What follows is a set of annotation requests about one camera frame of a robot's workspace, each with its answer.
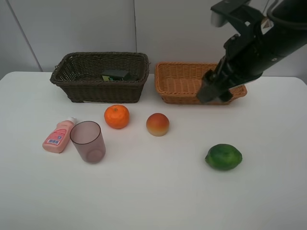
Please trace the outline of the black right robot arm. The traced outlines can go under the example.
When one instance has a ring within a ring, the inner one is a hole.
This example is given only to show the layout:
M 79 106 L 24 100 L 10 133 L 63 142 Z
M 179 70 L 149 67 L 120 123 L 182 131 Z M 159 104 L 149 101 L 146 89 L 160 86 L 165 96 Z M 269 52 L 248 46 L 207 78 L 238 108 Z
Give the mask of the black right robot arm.
M 211 7 L 212 24 L 230 23 L 237 34 L 225 44 L 225 55 L 215 70 L 204 74 L 196 96 L 203 104 L 214 100 L 228 102 L 230 89 L 258 79 L 275 65 L 307 43 L 307 2 L 276 0 L 267 9 L 273 26 L 265 34 L 265 16 L 249 6 L 247 0 L 222 0 Z

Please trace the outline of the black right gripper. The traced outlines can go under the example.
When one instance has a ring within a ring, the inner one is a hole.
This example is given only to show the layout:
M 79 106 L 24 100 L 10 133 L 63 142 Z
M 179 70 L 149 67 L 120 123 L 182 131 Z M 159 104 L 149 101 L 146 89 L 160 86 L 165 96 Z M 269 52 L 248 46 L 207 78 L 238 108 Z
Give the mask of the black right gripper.
M 228 102 L 233 95 L 229 89 L 258 79 L 265 70 L 275 65 L 307 43 L 306 28 L 291 28 L 275 23 L 265 33 L 260 22 L 235 23 L 237 30 L 224 44 L 225 56 L 218 67 L 207 71 L 196 97 L 202 104 Z

